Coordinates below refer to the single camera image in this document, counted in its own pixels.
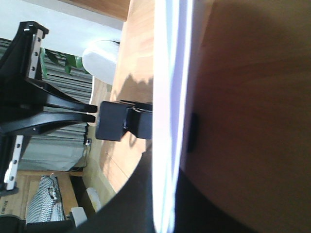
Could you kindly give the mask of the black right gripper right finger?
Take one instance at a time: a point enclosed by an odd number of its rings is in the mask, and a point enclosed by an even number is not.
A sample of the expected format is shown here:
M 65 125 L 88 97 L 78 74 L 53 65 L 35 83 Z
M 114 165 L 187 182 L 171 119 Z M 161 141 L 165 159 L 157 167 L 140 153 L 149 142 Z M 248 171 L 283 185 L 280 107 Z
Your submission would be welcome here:
M 175 195 L 175 233 L 254 233 L 215 206 L 179 170 Z

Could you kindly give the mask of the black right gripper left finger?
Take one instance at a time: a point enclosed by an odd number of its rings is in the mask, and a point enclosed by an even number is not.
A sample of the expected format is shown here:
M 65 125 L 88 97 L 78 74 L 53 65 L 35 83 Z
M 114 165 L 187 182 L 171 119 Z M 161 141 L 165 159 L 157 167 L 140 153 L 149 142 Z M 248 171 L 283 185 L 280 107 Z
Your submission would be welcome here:
M 74 233 L 154 233 L 152 152 L 146 151 L 121 190 Z

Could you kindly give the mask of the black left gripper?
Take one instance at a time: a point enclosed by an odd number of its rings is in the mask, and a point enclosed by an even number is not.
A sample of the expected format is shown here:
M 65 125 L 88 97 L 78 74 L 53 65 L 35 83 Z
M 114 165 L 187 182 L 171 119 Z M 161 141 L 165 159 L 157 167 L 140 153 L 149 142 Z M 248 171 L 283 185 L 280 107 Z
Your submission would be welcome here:
M 84 113 L 98 111 L 96 105 L 78 101 L 53 85 L 40 81 L 40 44 L 48 32 L 47 28 L 35 21 L 20 22 L 13 41 L 0 59 L 1 194 L 14 194 L 18 191 L 15 176 L 23 136 L 16 135 L 31 135 L 26 133 L 27 130 L 44 134 L 72 124 L 95 122 L 95 116 L 81 113 L 39 113 L 17 119 L 23 113 L 23 105 L 27 103 Z

